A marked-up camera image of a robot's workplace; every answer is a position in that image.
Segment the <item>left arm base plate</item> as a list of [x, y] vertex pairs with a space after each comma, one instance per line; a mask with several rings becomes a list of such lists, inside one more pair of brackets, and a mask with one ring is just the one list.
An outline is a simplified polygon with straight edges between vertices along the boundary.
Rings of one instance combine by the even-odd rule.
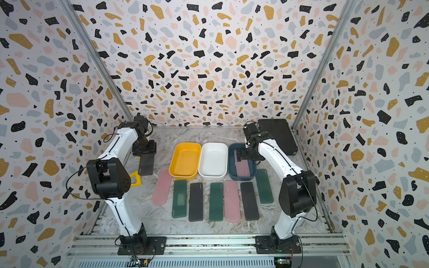
[[131, 255], [164, 255], [167, 237], [149, 236], [143, 239], [137, 236], [120, 236], [117, 254]]

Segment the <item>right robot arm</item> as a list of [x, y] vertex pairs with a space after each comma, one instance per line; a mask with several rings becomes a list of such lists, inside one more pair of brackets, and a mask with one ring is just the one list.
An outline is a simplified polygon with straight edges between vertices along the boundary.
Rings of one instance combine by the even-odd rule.
[[274, 252], [293, 252], [302, 243], [294, 234], [299, 220], [307, 220], [306, 214], [316, 207], [316, 177], [311, 171], [304, 171], [284, 153], [274, 136], [264, 130], [257, 122], [244, 124], [246, 138], [244, 147], [237, 148], [235, 164], [266, 160], [281, 181], [279, 205], [282, 209], [278, 222], [273, 226], [270, 242], [257, 249]]

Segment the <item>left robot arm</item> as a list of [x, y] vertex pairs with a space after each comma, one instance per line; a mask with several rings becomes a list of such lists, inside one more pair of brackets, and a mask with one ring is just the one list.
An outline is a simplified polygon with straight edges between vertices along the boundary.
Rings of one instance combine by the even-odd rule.
[[153, 175], [156, 142], [148, 140], [152, 123], [137, 114], [132, 121], [122, 122], [112, 135], [108, 149], [96, 160], [87, 163], [92, 189], [104, 200], [115, 215], [120, 228], [120, 246], [126, 250], [146, 249], [149, 245], [144, 224], [127, 203], [127, 192], [131, 188], [131, 175], [125, 163], [130, 155], [140, 158], [139, 176]]

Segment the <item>black pencil case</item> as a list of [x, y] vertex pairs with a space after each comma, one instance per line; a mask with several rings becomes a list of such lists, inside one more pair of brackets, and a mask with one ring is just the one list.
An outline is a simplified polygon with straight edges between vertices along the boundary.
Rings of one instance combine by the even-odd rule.
[[140, 176], [153, 175], [155, 154], [144, 154], [139, 157], [138, 174]]

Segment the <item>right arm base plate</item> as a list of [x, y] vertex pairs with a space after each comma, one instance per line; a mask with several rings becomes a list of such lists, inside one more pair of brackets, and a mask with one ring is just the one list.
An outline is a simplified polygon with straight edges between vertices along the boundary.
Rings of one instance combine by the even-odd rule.
[[257, 254], [301, 253], [302, 245], [299, 236], [293, 235], [281, 240], [275, 233], [269, 236], [255, 236]]

